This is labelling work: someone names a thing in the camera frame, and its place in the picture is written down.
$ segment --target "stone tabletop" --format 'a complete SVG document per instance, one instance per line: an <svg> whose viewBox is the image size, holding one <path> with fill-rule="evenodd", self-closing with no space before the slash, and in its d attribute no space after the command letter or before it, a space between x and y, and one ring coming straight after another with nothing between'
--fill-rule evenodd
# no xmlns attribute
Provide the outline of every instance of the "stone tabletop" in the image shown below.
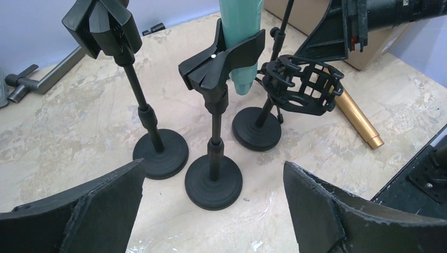
<svg viewBox="0 0 447 253"><path fill-rule="evenodd" d="M371 150L339 109L324 116L284 113L283 137L271 151L239 145L231 121L241 109L262 106L266 93L254 84L238 96L229 82L230 104L222 117L226 156L241 168L244 187L234 205L205 211L187 197L188 166L206 153L211 115L203 98L188 91L178 64L211 45L218 14L143 38L135 68L159 119L159 128L182 134L190 149L175 177L146 179L127 253L297 252L283 187L284 162L365 199L374 196L447 123L447 89L390 54L358 72L333 63L343 84L381 134ZM263 12L262 28L280 20ZM287 29L282 54L293 54L305 36ZM268 61L268 36L260 63ZM132 159L145 134L123 69L103 54L84 57L46 95L29 94L0 110L0 212L102 176Z"/></svg>

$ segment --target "wall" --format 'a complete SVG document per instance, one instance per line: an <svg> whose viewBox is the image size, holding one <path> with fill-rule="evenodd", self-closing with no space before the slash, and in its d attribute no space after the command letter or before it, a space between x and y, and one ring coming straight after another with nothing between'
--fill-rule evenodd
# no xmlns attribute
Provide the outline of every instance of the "wall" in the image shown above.
<svg viewBox="0 0 447 253"><path fill-rule="evenodd" d="M447 16L419 21L391 53L447 87Z"/></svg>
<svg viewBox="0 0 447 253"><path fill-rule="evenodd" d="M1 2L0 68L6 74L56 64L77 47L61 22L75 0ZM130 0L128 9L141 33L160 22L171 27L215 13L219 1Z"/></svg>

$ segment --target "golden cylinder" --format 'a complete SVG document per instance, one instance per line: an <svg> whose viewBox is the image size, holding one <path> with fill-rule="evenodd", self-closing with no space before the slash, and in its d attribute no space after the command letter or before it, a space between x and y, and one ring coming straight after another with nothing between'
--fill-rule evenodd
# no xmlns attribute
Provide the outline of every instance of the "golden cylinder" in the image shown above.
<svg viewBox="0 0 447 253"><path fill-rule="evenodd" d="M354 102L346 89L344 89L341 96L335 96L335 103L372 149L377 149L384 144L382 138L380 138L380 134Z"/></svg>

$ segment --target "table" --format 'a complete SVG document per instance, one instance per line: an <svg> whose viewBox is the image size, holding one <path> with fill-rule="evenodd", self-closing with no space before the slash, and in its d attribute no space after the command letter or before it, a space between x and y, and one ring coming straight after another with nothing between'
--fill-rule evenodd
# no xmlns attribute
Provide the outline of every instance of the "table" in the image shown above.
<svg viewBox="0 0 447 253"><path fill-rule="evenodd" d="M241 109L263 105L254 84L238 96L229 82L230 104L222 117L225 154L241 168L238 201L205 211L187 197L188 166L206 153L211 115L202 96L188 91L178 64L211 45L219 14L143 38L135 68L159 128L182 134L190 149L186 168L175 177L146 179L127 253L297 252L283 186L284 161L369 199L447 123L447 90L390 54L365 71L343 62L344 86L376 126L385 146L371 150L339 109L322 117L284 113L283 137L271 151L239 145L231 121ZM280 20L263 12L262 28ZM282 54L292 54L305 36L287 28ZM260 63L268 61L267 37ZM0 110L0 211L44 198L106 174L132 159L145 129L123 69L110 57L85 57L46 95L29 94Z"/></svg>

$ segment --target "cardboard box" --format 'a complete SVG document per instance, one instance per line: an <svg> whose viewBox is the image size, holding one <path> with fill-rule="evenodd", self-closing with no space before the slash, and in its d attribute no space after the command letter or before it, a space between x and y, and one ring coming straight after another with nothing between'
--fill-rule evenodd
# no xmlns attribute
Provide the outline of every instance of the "cardboard box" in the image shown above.
<svg viewBox="0 0 447 253"><path fill-rule="evenodd" d="M282 19L288 0L264 0L264 8ZM289 24L309 35L322 19L329 5L329 0L295 0L289 18ZM352 51L346 62L352 67L363 70L380 56L388 52L411 24L393 29L372 31L368 33L368 46L363 52Z"/></svg>

